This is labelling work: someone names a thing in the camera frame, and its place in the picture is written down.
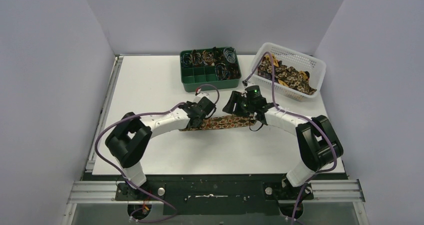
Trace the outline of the orange green patterned tie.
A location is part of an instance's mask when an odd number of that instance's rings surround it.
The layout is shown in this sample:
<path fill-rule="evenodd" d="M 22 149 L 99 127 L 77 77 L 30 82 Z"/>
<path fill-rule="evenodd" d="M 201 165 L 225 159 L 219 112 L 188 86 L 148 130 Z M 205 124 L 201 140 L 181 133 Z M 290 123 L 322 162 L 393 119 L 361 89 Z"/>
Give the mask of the orange green patterned tie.
<path fill-rule="evenodd" d="M 225 115 L 205 119 L 200 127 L 181 129 L 181 132 L 187 131 L 206 131 L 206 130 L 225 130 L 233 128 L 249 127 L 256 124 L 252 117 L 241 117 L 236 115 Z"/>

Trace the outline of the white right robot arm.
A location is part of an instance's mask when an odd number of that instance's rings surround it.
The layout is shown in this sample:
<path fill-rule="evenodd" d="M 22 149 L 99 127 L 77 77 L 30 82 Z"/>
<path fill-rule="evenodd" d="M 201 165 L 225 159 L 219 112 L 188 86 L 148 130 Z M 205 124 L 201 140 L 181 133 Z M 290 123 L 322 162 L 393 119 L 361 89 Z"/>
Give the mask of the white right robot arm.
<path fill-rule="evenodd" d="M 292 187 L 302 186 L 344 154 L 343 146 L 326 116 L 300 115 L 274 102 L 267 102 L 258 85 L 249 85 L 244 92 L 233 91 L 222 110 L 238 117 L 253 118 L 296 137 L 300 162 L 285 176 Z"/>

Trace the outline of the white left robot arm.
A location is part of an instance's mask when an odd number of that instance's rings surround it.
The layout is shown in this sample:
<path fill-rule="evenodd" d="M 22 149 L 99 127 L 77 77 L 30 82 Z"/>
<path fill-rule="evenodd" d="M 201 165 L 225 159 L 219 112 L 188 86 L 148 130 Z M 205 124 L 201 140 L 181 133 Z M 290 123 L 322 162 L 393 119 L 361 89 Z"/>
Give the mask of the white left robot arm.
<path fill-rule="evenodd" d="M 141 200 L 148 193 L 141 159 L 152 138 L 171 131 L 200 128 L 215 110 L 216 104 L 207 95 L 197 95 L 194 101 L 182 102 L 166 112 L 138 117 L 133 112 L 126 113 L 113 127 L 104 144 L 129 184 L 129 195 Z"/>

